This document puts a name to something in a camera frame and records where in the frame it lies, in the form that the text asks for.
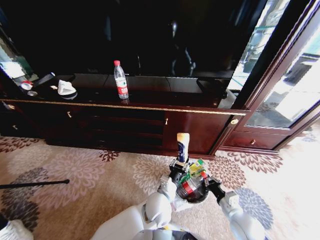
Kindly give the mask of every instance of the black tv screen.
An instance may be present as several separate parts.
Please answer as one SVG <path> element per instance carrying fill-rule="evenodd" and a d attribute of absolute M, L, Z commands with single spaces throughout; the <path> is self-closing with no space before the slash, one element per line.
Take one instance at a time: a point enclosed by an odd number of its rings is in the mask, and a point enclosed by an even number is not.
<path fill-rule="evenodd" d="M 36 73 L 231 78 L 266 0 L 3 1 Z"/>

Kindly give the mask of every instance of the floral carpet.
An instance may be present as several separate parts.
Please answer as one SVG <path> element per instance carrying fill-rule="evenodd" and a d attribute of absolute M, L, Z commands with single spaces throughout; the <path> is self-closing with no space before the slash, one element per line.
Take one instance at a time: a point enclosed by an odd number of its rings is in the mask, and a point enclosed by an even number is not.
<path fill-rule="evenodd" d="M 208 170 L 235 190 L 240 205 L 268 239 L 320 239 L 312 199 L 320 141 L 303 138 L 279 156 L 218 151 Z M 36 240 L 87 240 L 106 220 L 143 201 L 169 173 L 172 157 L 47 145 L 42 139 L 0 137 L 0 184 L 69 184 L 0 190 L 0 211 L 20 219 Z M 213 194 L 172 214 L 172 222 L 208 240 L 233 239 Z"/>

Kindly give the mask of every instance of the brass knob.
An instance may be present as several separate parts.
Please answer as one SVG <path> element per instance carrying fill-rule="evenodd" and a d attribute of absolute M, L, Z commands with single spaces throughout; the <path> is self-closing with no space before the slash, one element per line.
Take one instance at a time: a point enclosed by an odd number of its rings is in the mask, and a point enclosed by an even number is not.
<path fill-rule="evenodd" d="M 7 106 L 8 106 L 8 108 L 10 108 L 11 110 L 16 110 L 16 107 L 15 107 L 14 105 L 12 105 L 12 104 L 8 104 Z"/>
<path fill-rule="evenodd" d="M 231 124 L 237 124 L 238 122 L 239 122 L 238 119 L 232 119 L 232 120 L 231 120 Z"/>

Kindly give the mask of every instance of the red bottle cap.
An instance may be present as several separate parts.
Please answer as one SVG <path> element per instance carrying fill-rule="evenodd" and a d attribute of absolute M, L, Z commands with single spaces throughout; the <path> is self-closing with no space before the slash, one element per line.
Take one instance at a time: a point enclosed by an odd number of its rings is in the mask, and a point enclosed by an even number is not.
<path fill-rule="evenodd" d="M 207 174 L 206 174 L 204 171 L 201 172 L 201 176 L 202 176 L 204 179 L 206 179 L 206 178 L 208 177 Z"/>
<path fill-rule="evenodd" d="M 120 66 L 120 61 L 119 60 L 114 60 L 113 63 L 114 63 L 115 66 Z"/>

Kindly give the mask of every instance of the plastic water bottle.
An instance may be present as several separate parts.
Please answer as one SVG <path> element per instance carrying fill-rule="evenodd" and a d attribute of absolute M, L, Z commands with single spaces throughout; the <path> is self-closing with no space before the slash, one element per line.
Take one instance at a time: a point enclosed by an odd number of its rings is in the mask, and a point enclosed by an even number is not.
<path fill-rule="evenodd" d="M 194 202 L 204 194 L 202 183 L 208 175 L 202 171 L 201 175 L 191 177 L 184 181 L 176 190 L 176 193 L 182 199 L 187 199 L 188 202 Z"/>
<path fill-rule="evenodd" d="M 116 87 L 118 88 L 119 98 L 121 99 L 128 99 L 128 87 L 127 87 L 127 80 L 124 70 L 120 66 L 120 61 L 115 60 L 114 62 L 114 80 Z"/>

